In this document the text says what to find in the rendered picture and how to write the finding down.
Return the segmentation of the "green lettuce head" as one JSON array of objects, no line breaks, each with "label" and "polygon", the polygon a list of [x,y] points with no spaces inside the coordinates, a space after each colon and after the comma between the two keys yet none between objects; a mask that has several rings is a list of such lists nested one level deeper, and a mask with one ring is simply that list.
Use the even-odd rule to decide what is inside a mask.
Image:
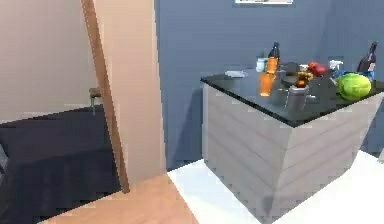
[{"label": "green lettuce head", "polygon": [[337,93],[346,100],[358,100],[371,90],[371,81],[358,73],[347,73],[336,80]]}]

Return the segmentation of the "grey metal kettle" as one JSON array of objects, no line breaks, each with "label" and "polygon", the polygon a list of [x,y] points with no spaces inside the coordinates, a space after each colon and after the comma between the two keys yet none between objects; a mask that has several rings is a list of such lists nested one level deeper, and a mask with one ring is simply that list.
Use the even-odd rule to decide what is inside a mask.
[{"label": "grey metal kettle", "polygon": [[303,110],[307,102],[316,99],[310,94],[310,86],[308,82],[313,79],[310,72],[298,72],[297,79],[289,87],[285,107],[288,111]]}]

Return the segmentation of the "dark wine bottle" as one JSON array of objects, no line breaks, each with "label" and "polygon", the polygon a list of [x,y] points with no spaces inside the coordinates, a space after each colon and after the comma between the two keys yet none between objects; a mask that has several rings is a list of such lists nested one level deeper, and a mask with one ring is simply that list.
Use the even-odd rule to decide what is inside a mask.
[{"label": "dark wine bottle", "polygon": [[371,44],[371,47],[366,56],[364,56],[357,67],[357,72],[367,77],[370,81],[373,80],[375,75],[375,66],[376,66],[376,48],[378,42],[374,41]]}]

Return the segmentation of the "grey flat plate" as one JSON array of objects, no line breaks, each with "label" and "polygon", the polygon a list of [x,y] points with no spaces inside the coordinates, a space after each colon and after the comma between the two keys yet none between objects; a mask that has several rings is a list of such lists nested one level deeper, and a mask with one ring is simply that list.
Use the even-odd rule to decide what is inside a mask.
[{"label": "grey flat plate", "polygon": [[238,70],[229,70],[225,71],[224,73],[226,76],[231,77],[231,78],[244,78],[248,75],[247,72],[245,71],[238,71]]}]

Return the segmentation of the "orange bottle black cap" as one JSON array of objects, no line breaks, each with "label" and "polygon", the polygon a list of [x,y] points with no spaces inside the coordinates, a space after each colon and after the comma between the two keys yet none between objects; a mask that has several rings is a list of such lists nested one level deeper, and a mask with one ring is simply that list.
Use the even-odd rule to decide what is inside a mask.
[{"label": "orange bottle black cap", "polygon": [[273,44],[273,47],[270,53],[268,54],[265,72],[261,74],[259,77],[259,81],[260,81],[259,94],[262,97],[269,97],[271,94],[271,89],[276,77],[276,71],[277,71],[279,59],[280,59],[279,43],[275,42]]}]

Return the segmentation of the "grey kitchen island black top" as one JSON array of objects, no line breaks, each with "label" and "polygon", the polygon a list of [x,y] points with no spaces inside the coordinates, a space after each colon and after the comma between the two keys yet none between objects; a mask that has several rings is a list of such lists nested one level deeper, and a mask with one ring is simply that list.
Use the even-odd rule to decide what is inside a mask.
[{"label": "grey kitchen island black top", "polygon": [[261,224],[273,224],[343,175],[384,107],[383,81],[367,97],[346,101],[328,78],[314,80],[316,98],[300,111],[286,109],[280,81],[261,96],[254,70],[202,82],[204,161]]}]

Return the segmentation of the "brown wooden door frame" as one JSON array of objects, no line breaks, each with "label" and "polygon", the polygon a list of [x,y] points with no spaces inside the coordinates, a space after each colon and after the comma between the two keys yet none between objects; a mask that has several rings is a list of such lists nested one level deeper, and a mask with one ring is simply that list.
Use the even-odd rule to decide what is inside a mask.
[{"label": "brown wooden door frame", "polygon": [[103,46],[97,21],[95,0],[80,0],[86,24],[88,39],[92,51],[98,88],[101,93],[108,132],[112,144],[115,165],[123,193],[130,191],[130,185],[123,157],[122,143],[117,126],[117,120],[112,100]]}]

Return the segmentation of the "red apple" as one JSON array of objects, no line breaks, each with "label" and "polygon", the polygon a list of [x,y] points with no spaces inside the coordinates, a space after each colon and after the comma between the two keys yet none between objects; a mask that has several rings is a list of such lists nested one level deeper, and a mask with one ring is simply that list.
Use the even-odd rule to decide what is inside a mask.
[{"label": "red apple", "polygon": [[327,68],[318,62],[310,62],[308,64],[308,70],[316,77],[320,77],[327,72]]}]

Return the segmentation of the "white spray bottle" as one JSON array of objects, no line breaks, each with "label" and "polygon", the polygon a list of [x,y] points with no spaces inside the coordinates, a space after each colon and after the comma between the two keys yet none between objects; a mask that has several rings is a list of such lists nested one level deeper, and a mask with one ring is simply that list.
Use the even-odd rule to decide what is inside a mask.
[{"label": "white spray bottle", "polygon": [[331,70],[331,77],[337,79],[344,74],[343,70],[343,61],[340,60],[330,60],[329,69]]}]

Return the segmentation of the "white framed wall picture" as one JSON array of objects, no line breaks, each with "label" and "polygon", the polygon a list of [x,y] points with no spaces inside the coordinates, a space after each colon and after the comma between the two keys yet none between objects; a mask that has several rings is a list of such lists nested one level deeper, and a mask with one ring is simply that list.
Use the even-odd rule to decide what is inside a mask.
[{"label": "white framed wall picture", "polygon": [[294,0],[234,0],[236,4],[291,5]]}]

